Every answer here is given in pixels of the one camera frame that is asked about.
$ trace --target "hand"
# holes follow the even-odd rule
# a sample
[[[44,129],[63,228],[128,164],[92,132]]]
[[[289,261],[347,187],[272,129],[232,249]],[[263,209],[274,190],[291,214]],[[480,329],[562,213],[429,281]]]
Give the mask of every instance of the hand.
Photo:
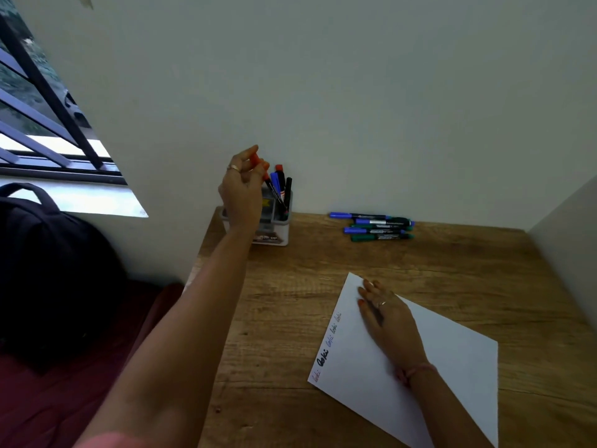
[[[228,218],[230,218],[230,230],[241,229],[251,235],[257,231],[259,218],[261,218],[261,186],[263,175],[269,168],[267,162],[261,162],[255,168],[252,167],[249,157],[255,154],[258,146],[252,146],[236,154],[230,165],[238,167],[240,172],[229,169],[218,187],[218,192]]]
[[[417,323],[407,304],[396,294],[387,291],[378,281],[372,284],[364,279],[364,288],[359,288],[359,294],[365,300],[359,299],[358,305],[369,334],[392,364],[407,371],[412,367],[427,363],[427,355],[423,348],[421,335]],[[383,317],[377,322],[374,308],[378,308]]]

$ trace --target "window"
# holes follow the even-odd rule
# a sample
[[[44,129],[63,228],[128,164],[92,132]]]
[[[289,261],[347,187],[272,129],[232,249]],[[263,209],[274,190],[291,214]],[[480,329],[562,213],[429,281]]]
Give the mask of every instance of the window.
[[[0,41],[0,175],[126,184],[11,0]]]

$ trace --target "wooden desk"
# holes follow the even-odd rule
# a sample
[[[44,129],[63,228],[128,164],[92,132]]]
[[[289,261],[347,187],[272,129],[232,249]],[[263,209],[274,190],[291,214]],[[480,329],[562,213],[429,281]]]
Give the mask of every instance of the wooden desk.
[[[349,271],[498,341],[501,447],[597,446],[597,342],[526,233],[353,244],[343,226],[294,214],[289,246],[251,248],[200,447],[403,446],[307,383]],[[223,235],[214,216],[195,271]]]

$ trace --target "pen holder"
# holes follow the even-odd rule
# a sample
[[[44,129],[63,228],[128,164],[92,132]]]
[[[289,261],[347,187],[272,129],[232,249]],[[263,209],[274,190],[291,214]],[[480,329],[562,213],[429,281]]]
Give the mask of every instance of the pen holder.
[[[288,245],[288,231],[290,224],[290,217],[293,212],[293,193],[290,192],[290,202],[288,203],[288,217],[283,219],[283,211],[278,208],[278,202],[274,198],[272,192],[267,187],[261,188],[261,196],[263,197],[263,208],[261,210],[261,219],[259,220],[259,228],[253,236],[253,243],[260,245],[277,245],[278,247],[285,247]],[[226,214],[226,209],[222,208],[220,211],[220,218],[224,222],[226,232],[230,229],[230,219]]]

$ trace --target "bracelet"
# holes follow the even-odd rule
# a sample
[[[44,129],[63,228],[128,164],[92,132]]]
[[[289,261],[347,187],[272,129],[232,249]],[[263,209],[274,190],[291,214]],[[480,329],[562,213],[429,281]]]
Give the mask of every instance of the bracelet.
[[[404,371],[400,368],[396,368],[396,377],[405,386],[410,386],[410,378],[413,377],[419,371],[423,371],[425,369],[437,372],[437,368],[433,366],[431,363],[421,363],[416,366],[413,366],[411,369],[407,371]]]

